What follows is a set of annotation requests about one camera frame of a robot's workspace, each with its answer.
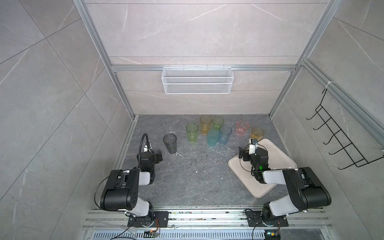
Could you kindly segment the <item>beige plastic tray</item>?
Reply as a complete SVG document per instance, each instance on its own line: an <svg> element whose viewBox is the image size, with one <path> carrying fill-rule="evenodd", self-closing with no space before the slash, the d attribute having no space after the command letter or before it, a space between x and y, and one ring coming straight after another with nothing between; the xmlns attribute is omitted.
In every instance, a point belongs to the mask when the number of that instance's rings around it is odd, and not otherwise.
<svg viewBox="0 0 384 240"><path fill-rule="evenodd" d="M269 168L271 168L272 170L297 168L297 164L276 145L274 145L270 140L262 139L261 145L266 147L267 151L269 152ZM251 173L246 171L251 170L251 164L249 162L244 162L243 160L240 160L238 156L230 159L228 162L228 166L255 198L263 197L277 185L259 183L255 179L255 177L251 175Z"/></svg>

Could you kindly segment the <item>dark grey tumbler glass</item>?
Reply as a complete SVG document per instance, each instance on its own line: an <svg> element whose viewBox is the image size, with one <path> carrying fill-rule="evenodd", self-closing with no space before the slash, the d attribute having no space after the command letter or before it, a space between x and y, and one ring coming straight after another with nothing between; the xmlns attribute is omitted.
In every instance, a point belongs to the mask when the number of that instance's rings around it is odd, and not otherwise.
<svg viewBox="0 0 384 240"><path fill-rule="evenodd" d="M168 133L163 137L163 142L170 154L177 152L177 136L173 133Z"/></svg>

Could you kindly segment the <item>tall green tumbler glass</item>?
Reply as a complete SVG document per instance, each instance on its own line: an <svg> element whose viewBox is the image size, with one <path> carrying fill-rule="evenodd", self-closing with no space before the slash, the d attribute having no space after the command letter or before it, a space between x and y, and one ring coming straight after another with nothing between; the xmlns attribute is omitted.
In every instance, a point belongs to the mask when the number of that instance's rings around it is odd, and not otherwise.
<svg viewBox="0 0 384 240"><path fill-rule="evenodd" d="M197 143L199 126L196 123L189 123L186 126L187 139L190 143Z"/></svg>

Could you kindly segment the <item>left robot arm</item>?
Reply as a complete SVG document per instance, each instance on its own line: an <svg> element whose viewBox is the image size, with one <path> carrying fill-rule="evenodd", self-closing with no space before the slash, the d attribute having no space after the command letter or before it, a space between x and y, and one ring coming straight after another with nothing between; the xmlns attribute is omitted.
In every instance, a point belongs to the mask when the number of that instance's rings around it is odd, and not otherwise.
<svg viewBox="0 0 384 240"><path fill-rule="evenodd" d="M139 197L139 186L151 185L154 182L155 164L163 160L162 152L147 151L137 157L137 168L111 171L101 194L100 209L108 212L124 211L141 221L153 221L153 205Z"/></svg>

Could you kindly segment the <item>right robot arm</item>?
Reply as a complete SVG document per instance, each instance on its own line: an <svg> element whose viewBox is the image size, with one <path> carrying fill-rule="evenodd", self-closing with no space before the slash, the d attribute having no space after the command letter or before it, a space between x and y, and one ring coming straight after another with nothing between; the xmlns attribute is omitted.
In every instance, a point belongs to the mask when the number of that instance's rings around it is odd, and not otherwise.
<svg viewBox="0 0 384 240"><path fill-rule="evenodd" d="M262 145L248 144L239 147L239 160L251 163L248 172L260 184L285 185L288 195L265 203L261 212L261 223L274 226L286 215L300 213L308 209L329 206L331 195L309 167L298 169L269 168L269 153Z"/></svg>

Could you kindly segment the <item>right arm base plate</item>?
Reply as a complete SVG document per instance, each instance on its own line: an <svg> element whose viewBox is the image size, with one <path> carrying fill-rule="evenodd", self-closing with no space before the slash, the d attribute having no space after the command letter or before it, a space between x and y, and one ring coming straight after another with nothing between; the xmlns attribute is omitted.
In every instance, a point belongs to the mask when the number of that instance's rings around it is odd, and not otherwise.
<svg viewBox="0 0 384 240"><path fill-rule="evenodd" d="M288 227L289 223L286 216L275 217L263 211L244 211L249 227Z"/></svg>

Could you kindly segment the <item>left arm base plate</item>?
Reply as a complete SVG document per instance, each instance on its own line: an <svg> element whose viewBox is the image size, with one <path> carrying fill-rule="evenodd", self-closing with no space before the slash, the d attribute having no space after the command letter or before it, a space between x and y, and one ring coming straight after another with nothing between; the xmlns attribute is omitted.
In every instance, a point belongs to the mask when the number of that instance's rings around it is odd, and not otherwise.
<svg viewBox="0 0 384 240"><path fill-rule="evenodd" d="M170 212L155 211L145 217L129 217L128 227L136 228L166 228L168 226Z"/></svg>

